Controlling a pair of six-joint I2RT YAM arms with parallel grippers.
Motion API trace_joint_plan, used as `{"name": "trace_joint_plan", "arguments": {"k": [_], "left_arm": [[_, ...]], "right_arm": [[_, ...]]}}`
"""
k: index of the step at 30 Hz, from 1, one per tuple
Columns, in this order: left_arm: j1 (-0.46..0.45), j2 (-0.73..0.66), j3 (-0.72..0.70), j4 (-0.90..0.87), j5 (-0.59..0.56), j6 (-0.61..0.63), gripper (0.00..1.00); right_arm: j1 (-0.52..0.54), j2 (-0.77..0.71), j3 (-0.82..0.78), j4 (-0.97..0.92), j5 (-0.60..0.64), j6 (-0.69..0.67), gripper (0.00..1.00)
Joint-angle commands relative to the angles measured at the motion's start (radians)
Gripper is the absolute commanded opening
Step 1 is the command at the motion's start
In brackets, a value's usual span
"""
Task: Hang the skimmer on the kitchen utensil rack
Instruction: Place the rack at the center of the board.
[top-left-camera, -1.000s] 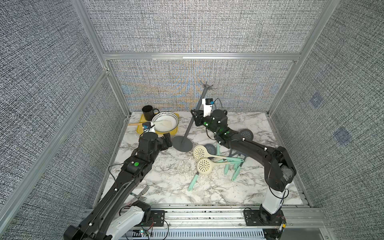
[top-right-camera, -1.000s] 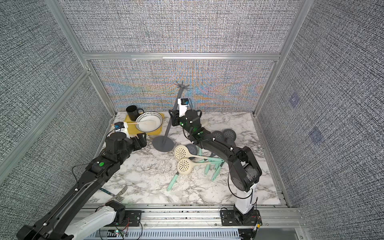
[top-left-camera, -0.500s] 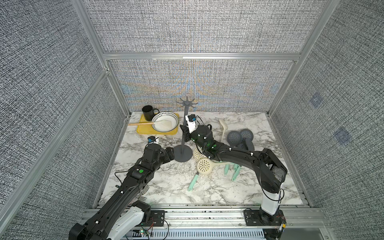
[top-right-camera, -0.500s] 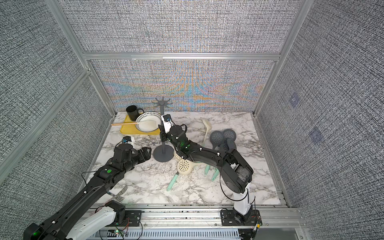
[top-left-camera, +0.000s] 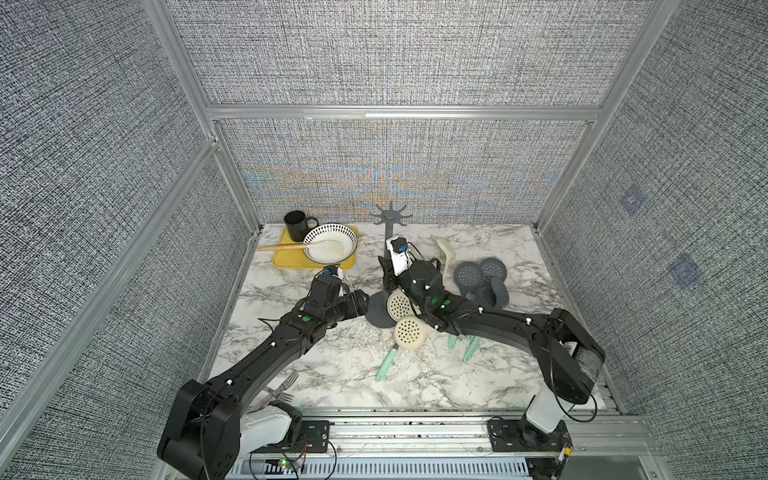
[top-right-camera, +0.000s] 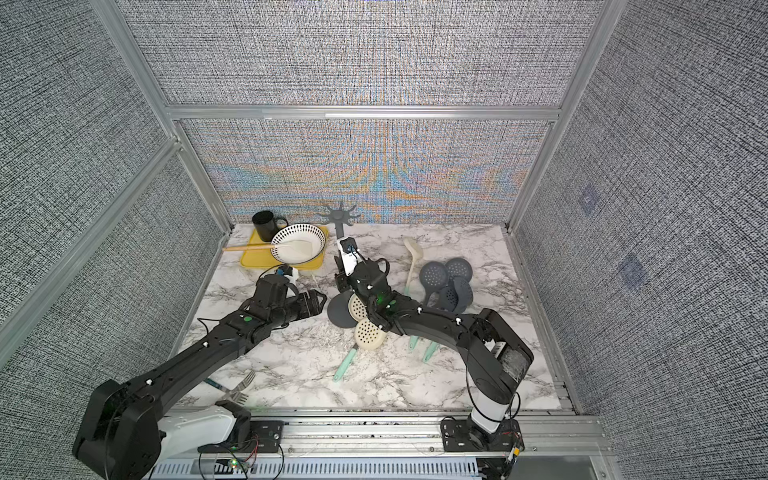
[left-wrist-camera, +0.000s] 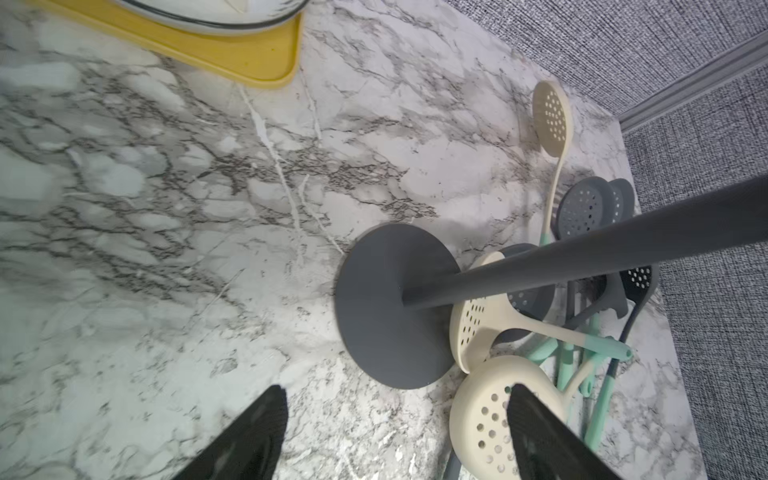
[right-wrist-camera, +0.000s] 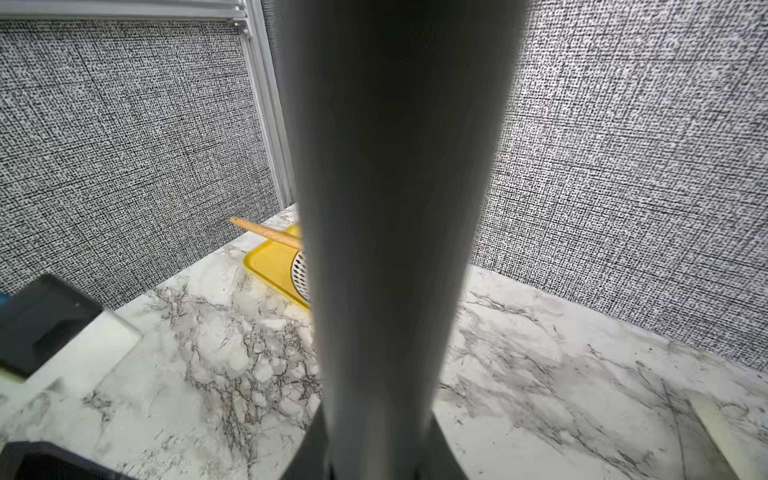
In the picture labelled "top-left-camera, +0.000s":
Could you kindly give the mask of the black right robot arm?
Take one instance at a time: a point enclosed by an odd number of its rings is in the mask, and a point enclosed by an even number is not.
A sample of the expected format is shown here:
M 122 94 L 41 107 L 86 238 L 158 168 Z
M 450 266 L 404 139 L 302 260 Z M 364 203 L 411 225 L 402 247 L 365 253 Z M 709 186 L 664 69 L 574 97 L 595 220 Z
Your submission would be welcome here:
M 544 385 L 517 426 L 521 443 L 538 450 L 565 431 L 564 419 L 585 405 L 605 361 L 605 351 L 569 311 L 529 314 L 484 307 L 445 289 L 438 268 L 424 260 L 378 258 L 383 285 L 402 291 L 432 329 L 454 336 L 489 339 L 528 351 Z

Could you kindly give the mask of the cream skimmer mint handle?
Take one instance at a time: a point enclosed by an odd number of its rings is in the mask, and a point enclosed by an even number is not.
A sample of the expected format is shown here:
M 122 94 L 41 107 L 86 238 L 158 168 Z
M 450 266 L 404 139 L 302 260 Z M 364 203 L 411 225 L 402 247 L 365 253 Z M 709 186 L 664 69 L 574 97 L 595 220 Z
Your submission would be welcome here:
M 420 310 L 412 303 L 409 297 L 400 289 L 393 291 L 386 302 L 386 309 L 389 316 L 399 322 L 408 316 L 418 316 Z

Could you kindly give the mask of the grey utensil rack stand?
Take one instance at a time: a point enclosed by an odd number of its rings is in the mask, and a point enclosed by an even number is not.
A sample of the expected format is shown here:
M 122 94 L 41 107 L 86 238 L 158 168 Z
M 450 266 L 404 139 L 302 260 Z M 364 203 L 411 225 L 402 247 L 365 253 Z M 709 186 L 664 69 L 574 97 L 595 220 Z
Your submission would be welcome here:
M 393 236 L 395 225 L 405 225 L 404 220 L 411 217 L 411 214 L 403 213 L 407 208 L 406 205 L 400 209 L 395 209 L 393 203 L 390 203 L 387 209 L 383 209 L 379 205 L 377 208 L 379 213 L 372 214 L 372 216 L 378 219 L 378 224 L 384 225 L 385 240 Z M 376 328 L 389 329 L 396 325 L 396 321 L 392 319 L 387 310 L 388 298 L 389 294 L 384 290 L 376 292 L 369 298 L 365 318 L 369 324 Z

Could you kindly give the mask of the grey skimmer lone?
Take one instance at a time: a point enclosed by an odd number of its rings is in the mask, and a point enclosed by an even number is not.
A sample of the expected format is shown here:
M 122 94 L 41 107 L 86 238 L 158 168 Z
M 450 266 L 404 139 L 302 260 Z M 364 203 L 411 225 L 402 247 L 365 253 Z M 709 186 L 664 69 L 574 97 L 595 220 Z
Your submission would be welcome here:
M 383 382 L 386 379 L 387 374 L 397 357 L 398 350 L 399 350 L 398 345 L 393 345 L 392 348 L 389 350 L 387 356 L 385 357 L 384 361 L 380 365 L 379 370 L 376 374 L 375 380 L 377 382 Z

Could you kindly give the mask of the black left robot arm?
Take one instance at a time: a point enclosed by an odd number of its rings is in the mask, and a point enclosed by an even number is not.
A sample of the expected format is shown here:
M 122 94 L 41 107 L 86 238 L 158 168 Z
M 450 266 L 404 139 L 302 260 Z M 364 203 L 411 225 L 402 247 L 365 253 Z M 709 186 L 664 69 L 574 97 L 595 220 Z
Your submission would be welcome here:
M 344 288 L 339 277 L 320 274 L 307 296 L 245 358 L 204 383 L 186 382 L 172 403 L 158 458 L 190 479 L 224 478 L 240 451 L 244 408 L 329 329 L 367 312 L 369 295 L 360 289 L 343 294 Z

